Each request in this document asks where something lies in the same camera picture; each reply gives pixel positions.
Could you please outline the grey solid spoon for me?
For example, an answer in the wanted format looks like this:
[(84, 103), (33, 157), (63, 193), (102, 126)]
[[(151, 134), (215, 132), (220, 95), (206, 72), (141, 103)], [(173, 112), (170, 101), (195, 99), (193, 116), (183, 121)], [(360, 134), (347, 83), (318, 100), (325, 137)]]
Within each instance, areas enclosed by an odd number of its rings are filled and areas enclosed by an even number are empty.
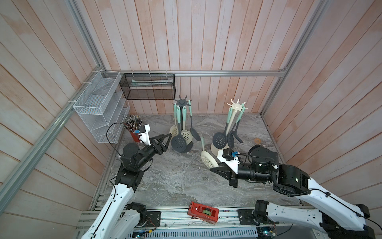
[(187, 147), (187, 143), (181, 133), (181, 109), (177, 104), (175, 104), (175, 108), (178, 134), (172, 137), (171, 146), (175, 151), (183, 152)]

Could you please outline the cream skimmer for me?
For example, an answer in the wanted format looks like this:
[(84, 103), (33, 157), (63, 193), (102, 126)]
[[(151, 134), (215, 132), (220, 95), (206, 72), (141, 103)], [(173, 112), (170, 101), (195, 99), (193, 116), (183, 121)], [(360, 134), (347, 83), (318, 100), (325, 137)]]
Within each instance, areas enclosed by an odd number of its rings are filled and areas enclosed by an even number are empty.
[(170, 128), (170, 134), (172, 137), (175, 137), (178, 135), (178, 123), (177, 123), (177, 104), (174, 103), (174, 125)]
[(216, 168), (218, 167), (218, 163), (216, 162), (215, 158), (205, 151), (205, 143), (204, 138), (201, 137), (201, 143), (202, 143), (202, 152), (201, 152), (201, 160), (205, 164), (207, 168)]
[(182, 137), (186, 140), (186, 145), (188, 145), (192, 142), (193, 137), (192, 137), (191, 132), (186, 130), (186, 119), (187, 119), (186, 106), (183, 106), (182, 116), (183, 116), (183, 130), (182, 130), (181, 134), (182, 134)]

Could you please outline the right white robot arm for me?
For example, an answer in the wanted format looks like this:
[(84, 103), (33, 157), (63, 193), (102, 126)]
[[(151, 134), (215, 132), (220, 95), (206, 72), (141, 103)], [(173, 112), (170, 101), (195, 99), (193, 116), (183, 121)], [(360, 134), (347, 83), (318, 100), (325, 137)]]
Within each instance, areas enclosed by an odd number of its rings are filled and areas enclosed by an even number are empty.
[(210, 170), (236, 188), (239, 180), (270, 183), (273, 190), (295, 197), (313, 206), (301, 209), (257, 200), (252, 210), (252, 224), (287, 222), (326, 233), (331, 239), (373, 239), (373, 228), (367, 226), (369, 208), (364, 204), (348, 203), (323, 188), (296, 166), (280, 164), (279, 155), (261, 145), (253, 146), (247, 154), (230, 148), (219, 150), (219, 164)]

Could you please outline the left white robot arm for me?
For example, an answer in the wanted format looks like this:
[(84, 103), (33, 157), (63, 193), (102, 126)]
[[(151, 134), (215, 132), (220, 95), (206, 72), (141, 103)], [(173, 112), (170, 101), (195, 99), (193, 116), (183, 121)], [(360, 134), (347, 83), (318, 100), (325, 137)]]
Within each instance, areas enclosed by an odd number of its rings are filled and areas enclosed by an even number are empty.
[(167, 151), (172, 135), (161, 134), (149, 138), (140, 148), (129, 143), (123, 148), (121, 166), (115, 177), (113, 191), (99, 215), (82, 236), (83, 239), (125, 239), (137, 226), (147, 226), (146, 206), (128, 202), (138, 188), (145, 170), (141, 168), (155, 155)]

